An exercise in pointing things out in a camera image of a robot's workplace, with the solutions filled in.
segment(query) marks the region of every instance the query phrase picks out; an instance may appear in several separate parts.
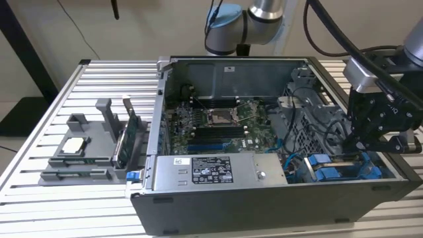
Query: blue cable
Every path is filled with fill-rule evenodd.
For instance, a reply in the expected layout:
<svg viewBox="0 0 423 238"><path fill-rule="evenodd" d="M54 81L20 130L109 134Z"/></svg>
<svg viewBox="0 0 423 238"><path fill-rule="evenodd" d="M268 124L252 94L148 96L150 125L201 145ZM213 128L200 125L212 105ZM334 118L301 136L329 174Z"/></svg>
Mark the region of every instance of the blue cable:
<svg viewBox="0 0 423 238"><path fill-rule="evenodd" d="M288 165L289 165L289 161L290 161L290 159L292 159L294 156L297 156L296 153L293 153L293 154L290 154L290 155L288 156L288 158L286 158L286 160L285 160L285 163L284 163L284 166L282 166L282 170L286 170Z"/></svg>
<svg viewBox="0 0 423 238"><path fill-rule="evenodd" d="M277 139L277 147L273 148L268 148L264 153L268 154L268 152L273 151L273 150L278 150L281 148L281 139Z"/></svg>

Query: black cable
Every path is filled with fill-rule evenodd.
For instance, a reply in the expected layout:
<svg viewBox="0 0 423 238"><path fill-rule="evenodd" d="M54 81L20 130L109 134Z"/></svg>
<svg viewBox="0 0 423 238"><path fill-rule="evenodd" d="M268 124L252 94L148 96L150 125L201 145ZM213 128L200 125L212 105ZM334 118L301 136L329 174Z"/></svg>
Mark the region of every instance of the black cable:
<svg viewBox="0 0 423 238"><path fill-rule="evenodd" d="M328 126L328 128L325 129L325 132L324 132L324 135L322 135L322 145L324 145L324 148L330 152L332 155L334 155L332 149L329 148L328 146L328 142L326 142L326 139L328 139L328 134L329 134L329 130L330 128L333 127L333 125L338 123L341 126L342 126L342 122L340 120L333 120Z"/></svg>
<svg viewBox="0 0 423 238"><path fill-rule="evenodd" d="M377 80L374 84L380 90L386 94L388 100L392 100L392 94L404 98L414 107L417 111L423 111L423 100L408 90L408 88L401 85L393 77L380 68L374 63L366 59L362 53L358 51L353 43L349 41L341 30L338 29L336 23L333 22L330 16L328 15L322 5L318 0L306 0L309 6L312 7L322 25L330 32L337 43L349 53L350 57L357 61L357 63L376 76Z"/></svg>
<svg viewBox="0 0 423 238"><path fill-rule="evenodd" d="M210 16L210 13L212 13L212 5L213 5L213 0L210 0L210 7L209 7L209 12L206 14L206 18L205 18L205 25L204 25L204 35L206 34L206 26L208 26L208 22L209 22L209 16Z"/></svg>
<svg viewBox="0 0 423 238"><path fill-rule="evenodd" d="M316 50L316 52L318 52L321 55L328 56L328 57L342 57L342 56L348 56L349 53L348 52L342 52L342 53L328 53L325 51L322 51L316 43L312 41L312 38L309 36L309 31L308 31L308 24L306 24L306 15L308 15L308 1L305 2L305 6L304 6L304 13L302 13L302 28L304 28L304 33L305 33L305 38L306 41L309 43L309 45L312 46L312 48ZM368 52L368 51L377 51L377 50L394 50L397 48L397 46L374 46L374 47L369 47L369 48L364 48L360 49L358 51L361 52Z"/></svg>
<svg viewBox="0 0 423 238"><path fill-rule="evenodd" d="M16 150L13 150L13 149L10 149L10 148L6 148L6 147L3 147L3 146L1 146L1 145L0 145L0 148L2 148L3 150L8 150L8 151L12 151L12 152L17 153Z"/></svg>
<svg viewBox="0 0 423 238"><path fill-rule="evenodd" d="M204 36L204 47L205 48L206 48L206 44L205 44L206 43L206 37L209 36L209 32L212 30L212 24L216 21L216 17L217 17L217 14L218 14L221 3L222 3L222 0L220 0L218 5L217 5L216 9L213 10L209 20L206 19L208 24L205 22L205 28L206 28L205 36Z"/></svg>
<svg viewBox="0 0 423 238"><path fill-rule="evenodd" d="M293 96L290 94L290 100L292 100L292 114L290 114L290 121L289 121L289 127L288 127L288 132L285 133L284 135L284 138L282 138L282 142L281 142L281 145L282 145L282 149L286 153L292 154L292 152L288 150L286 146L285 146L285 142L288 140L288 136L290 134L290 131L292 131L292 128L293 128L293 121L294 121L294 112L296 112L296 108L294 108L294 102L293 102Z"/></svg>
<svg viewBox="0 0 423 238"><path fill-rule="evenodd" d="M93 50L93 48L90 47L90 45L88 44L88 42L86 42L86 40L85 40L85 37L84 37L84 34L81 33L80 28L77 27L77 24L74 23L74 21L73 21L70 15L68 14L68 12L66 12L66 10L65 10L65 7L61 5L60 0L56 0L56 1L57 1L58 5L60 5L62 11L65 12L68 18L70 19L70 21L72 21L72 23L73 23L73 25L74 25L74 27L76 27L78 33L80 33L81 39L84 40L86 46L90 48L92 52L93 52L94 55L97 56L97 59L100 60L100 56L98 56L97 52Z"/></svg>

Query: aluminum extrusion table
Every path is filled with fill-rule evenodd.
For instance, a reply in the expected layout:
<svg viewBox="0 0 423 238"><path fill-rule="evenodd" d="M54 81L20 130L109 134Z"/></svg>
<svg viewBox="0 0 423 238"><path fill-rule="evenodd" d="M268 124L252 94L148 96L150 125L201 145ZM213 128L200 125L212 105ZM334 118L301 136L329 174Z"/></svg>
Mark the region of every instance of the aluminum extrusion table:
<svg viewBox="0 0 423 238"><path fill-rule="evenodd" d="M321 60L320 63L348 93L349 84L341 73L345 64L340 60ZM124 184L41 187L37 181L68 130L69 115L84 113L88 120L102 120L94 102L97 98L112 98L112 111L120 120L126 120L121 96L130 95L137 115L149 121L156 84L154 61L93 60L77 66L0 177L0 238L149 237L130 202L124 198ZM423 141L421 129L416 134ZM404 155L404 158L423 177L423 155ZM380 204L354 223L196 237L420 238L423 186L402 200Z"/></svg>

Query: power supply label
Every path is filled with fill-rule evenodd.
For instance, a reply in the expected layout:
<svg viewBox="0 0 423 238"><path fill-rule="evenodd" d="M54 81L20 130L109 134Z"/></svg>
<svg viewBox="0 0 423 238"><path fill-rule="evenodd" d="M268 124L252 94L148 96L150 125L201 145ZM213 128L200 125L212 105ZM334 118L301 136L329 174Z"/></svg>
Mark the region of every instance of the power supply label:
<svg viewBox="0 0 423 238"><path fill-rule="evenodd" d="M228 183L233 182L229 157L192 158L192 183Z"/></svg>

